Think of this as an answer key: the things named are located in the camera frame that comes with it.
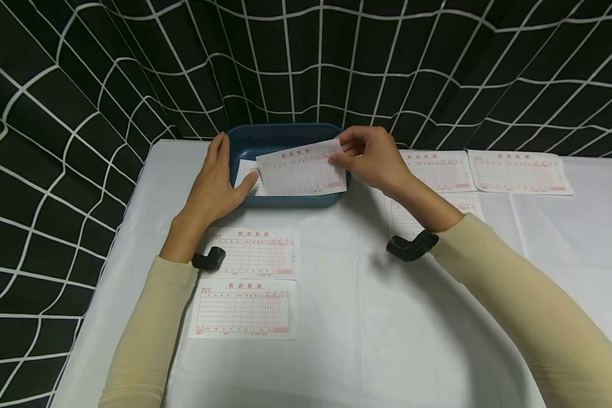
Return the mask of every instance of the paper held in hand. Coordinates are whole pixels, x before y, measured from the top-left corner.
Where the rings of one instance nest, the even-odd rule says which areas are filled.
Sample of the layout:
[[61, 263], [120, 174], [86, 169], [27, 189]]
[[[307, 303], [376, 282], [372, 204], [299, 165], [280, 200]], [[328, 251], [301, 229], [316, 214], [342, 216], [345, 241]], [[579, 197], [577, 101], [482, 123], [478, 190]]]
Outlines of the paper held in hand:
[[346, 192], [345, 170], [328, 162], [329, 155], [342, 151], [340, 141], [331, 139], [256, 156], [265, 192], [273, 196]]

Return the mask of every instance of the red printed form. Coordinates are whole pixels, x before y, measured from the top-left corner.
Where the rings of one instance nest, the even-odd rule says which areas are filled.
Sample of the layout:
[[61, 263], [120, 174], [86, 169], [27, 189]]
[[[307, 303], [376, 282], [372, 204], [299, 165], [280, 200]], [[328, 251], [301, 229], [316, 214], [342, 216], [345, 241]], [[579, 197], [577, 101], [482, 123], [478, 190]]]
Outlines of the red printed form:
[[341, 151], [340, 141], [331, 139], [256, 156], [256, 161], [268, 195], [324, 195], [346, 192], [345, 170], [328, 162]]
[[525, 151], [468, 153], [474, 180], [483, 192], [573, 195], [558, 155]]
[[[234, 188], [239, 186], [242, 183], [243, 179], [251, 172], [259, 172], [258, 163], [256, 162], [256, 160], [240, 159], [240, 162], [238, 164], [238, 173], [236, 175], [236, 185], [234, 185]], [[269, 195], [265, 189], [265, 186], [263, 186], [262, 177], [259, 177], [258, 179], [256, 179], [256, 183], [254, 184], [254, 187], [250, 190], [249, 194], [247, 195], [255, 196], [255, 197], [264, 197], [264, 196]], [[312, 194], [311, 193], [295, 193], [291, 195], [295, 196], [295, 195], [312, 195]]]
[[[484, 220], [481, 202], [478, 201], [477, 194], [441, 194], [441, 196], [462, 213], [471, 213], [476, 215], [477, 218]], [[384, 196], [384, 202], [388, 216], [389, 236], [398, 235], [412, 240], [418, 233], [423, 231], [422, 225], [400, 203], [387, 196]]]
[[293, 340], [295, 293], [294, 280], [200, 278], [189, 338]]
[[465, 151], [400, 152], [410, 172], [435, 192], [476, 192]]
[[281, 229], [210, 228], [211, 247], [226, 256], [220, 269], [204, 278], [297, 279], [299, 232]]

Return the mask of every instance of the left hand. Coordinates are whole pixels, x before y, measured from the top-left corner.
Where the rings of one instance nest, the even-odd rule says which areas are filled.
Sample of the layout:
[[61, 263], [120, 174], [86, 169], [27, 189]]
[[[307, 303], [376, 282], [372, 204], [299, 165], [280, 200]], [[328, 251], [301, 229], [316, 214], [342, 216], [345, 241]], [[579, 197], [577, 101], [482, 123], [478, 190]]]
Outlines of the left hand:
[[193, 258], [204, 231], [217, 219], [236, 209], [258, 180], [250, 173], [233, 188], [229, 182], [229, 136], [218, 134], [209, 145], [202, 170], [199, 172], [186, 205], [172, 220], [159, 256], [173, 262], [188, 262]]
[[247, 175], [233, 188], [229, 182], [229, 136], [218, 134], [209, 145], [202, 171], [190, 189], [181, 215], [197, 216], [208, 225], [236, 209], [258, 180], [258, 173]]

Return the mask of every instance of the right hand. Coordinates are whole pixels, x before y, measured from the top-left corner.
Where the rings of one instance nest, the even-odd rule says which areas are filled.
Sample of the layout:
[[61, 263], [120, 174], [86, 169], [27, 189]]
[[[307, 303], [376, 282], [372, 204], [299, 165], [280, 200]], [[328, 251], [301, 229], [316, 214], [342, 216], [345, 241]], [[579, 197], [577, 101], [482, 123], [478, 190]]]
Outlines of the right hand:
[[414, 178], [394, 138], [382, 127], [351, 126], [338, 139], [343, 153], [332, 154], [329, 163], [352, 172], [388, 197]]

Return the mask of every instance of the hand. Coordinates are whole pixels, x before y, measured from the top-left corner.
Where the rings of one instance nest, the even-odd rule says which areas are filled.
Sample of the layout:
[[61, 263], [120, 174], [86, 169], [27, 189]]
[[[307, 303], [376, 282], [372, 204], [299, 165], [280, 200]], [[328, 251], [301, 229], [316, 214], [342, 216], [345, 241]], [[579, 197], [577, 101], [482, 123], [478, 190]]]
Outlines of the hand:
[[394, 198], [400, 186], [414, 178], [394, 138], [382, 127], [351, 126], [338, 138], [344, 153], [332, 154], [329, 163], [352, 172], [388, 197]]
[[229, 182], [229, 149], [229, 136], [226, 134], [220, 133], [213, 139], [182, 215], [201, 218], [206, 224], [211, 224], [245, 200], [258, 180], [258, 173], [250, 173], [237, 188], [233, 188]]
[[206, 228], [241, 205], [254, 187], [258, 180], [255, 172], [247, 175], [237, 188], [231, 186], [229, 147], [229, 137], [224, 133], [212, 140], [186, 205], [172, 220], [159, 253], [161, 258], [182, 263], [190, 261]]

